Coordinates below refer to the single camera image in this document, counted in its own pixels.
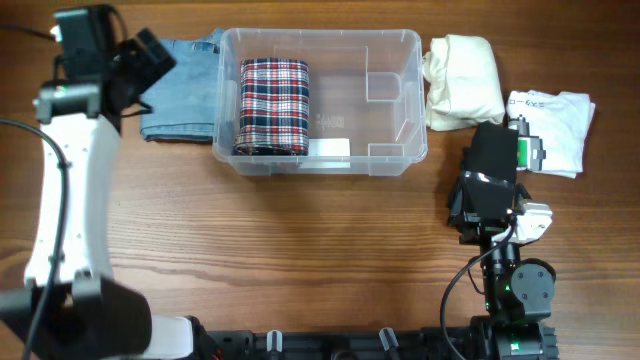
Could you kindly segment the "blue denim jeans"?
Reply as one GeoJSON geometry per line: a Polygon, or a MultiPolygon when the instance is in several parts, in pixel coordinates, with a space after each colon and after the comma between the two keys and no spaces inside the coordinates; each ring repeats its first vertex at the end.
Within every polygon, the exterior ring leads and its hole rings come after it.
{"type": "Polygon", "coordinates": [[[220,28],[196,40],[163,39],[176,65],[143,94],[153,112],[140,120],[146,141],[209,143],[218,111],[220,28]]]}

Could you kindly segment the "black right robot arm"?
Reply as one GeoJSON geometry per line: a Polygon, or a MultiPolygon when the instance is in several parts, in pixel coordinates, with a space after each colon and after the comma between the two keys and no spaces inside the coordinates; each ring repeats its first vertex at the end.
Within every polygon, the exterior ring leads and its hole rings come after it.
{"type": "Polygon", "coordinates": [[[459,242],[477,245],[471,258],[447,285],[440,304],[440,328],[452,359],[557,359],[551,316],[556,271],[547,262],[521,257],[520,250],[542,237],[552,223],[549,205],[531,199],[523,185],[480,172],[463,171],[450,194],[449,224],[459,242]],[[456,340],[446,326],[446,307],[454,286],[480,266],[485,316],[471,319],[456,340]]]}

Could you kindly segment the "red navy plaid shirt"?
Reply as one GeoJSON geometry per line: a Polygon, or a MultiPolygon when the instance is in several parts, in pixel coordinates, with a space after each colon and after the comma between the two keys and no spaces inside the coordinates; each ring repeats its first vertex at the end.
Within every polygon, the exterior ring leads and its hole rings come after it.
{"type": "Polygon", "coordinates": [[[234,153],[247,156],[309,154],[309,65],[288,58],[241,63],[239,132],[234,153]]]}

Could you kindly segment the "cream cloth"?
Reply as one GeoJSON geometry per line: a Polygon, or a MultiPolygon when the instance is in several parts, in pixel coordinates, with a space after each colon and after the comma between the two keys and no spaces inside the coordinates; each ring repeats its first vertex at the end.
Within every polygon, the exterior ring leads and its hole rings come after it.
{"type": "Polygon", "coordinates": [[[430,129],[452,131],[502,123],[505,106],[498,69],[485,38],[449,34],[432,39],[422,71],[429,83],[426,122],[430,129]]]}

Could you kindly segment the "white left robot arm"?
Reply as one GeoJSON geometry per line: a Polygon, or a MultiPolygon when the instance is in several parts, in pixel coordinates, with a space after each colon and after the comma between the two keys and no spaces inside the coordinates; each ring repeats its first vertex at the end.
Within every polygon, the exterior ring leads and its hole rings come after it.
{"type": "Polygon", "coordinates": [[[116,42],[108,28],[63,28],[61,43],[65,77],[35,101],[44,153],[35,244],[23,287],[1,295],[1,319],[25,358],[192,359],[193,322],[154,314],[118,283],[107,239],[121,114],[173,59],[148,30],[116,42]]]}

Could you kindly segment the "black cloth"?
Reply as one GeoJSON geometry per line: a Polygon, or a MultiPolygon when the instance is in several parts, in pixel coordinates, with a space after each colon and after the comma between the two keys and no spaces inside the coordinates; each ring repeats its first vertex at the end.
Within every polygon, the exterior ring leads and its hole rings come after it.
{"type": "Polygon", "coordinates": [[[462,169],[516,182],[518,132],[492,123],[481,123],[469,147],[463,149],[462,169]]]}

